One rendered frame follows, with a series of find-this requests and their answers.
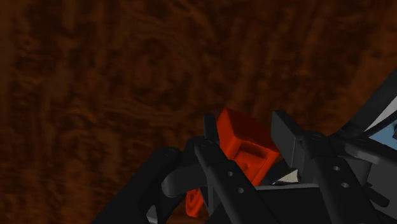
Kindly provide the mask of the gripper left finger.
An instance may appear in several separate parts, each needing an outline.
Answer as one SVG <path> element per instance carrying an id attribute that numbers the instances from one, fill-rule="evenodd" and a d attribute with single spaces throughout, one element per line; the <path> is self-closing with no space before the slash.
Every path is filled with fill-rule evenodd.
<path id="1" fill-rule="evenodd" d="M 207 199 L 205 224 L 280 224 L 237 163 L 222 152 L 214 115 L 205 115 L 204 135 L 189 139 L 183 151 L 155 151 L 92 224 L 167 224 L 195 188 Z"/>

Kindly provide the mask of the orange block with recess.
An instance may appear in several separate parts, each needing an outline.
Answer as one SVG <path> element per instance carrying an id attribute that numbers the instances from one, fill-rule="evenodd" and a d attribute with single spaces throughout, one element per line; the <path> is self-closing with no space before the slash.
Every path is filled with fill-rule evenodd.
<path id="1" fill-rule="evenodd" d="M 217 120 L 220 148 L 235 161 L 254 186 L 258 186 L 280 153 L 270 132 L 259 121 L 225 108 Z"/>

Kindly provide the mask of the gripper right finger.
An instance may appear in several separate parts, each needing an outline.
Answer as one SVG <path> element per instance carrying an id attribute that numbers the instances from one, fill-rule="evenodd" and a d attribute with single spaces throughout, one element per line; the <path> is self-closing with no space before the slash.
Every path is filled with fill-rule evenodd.
<path id="1" fill-rule="evenodd" d="M 397 212 L 374 208 L 377 192 L 364 187 L 324 134 L 302 130 L 282 109 L 272 113 L 270 133 L 301 181 L 319 186 L 332 224 L 397 224 Z"/>

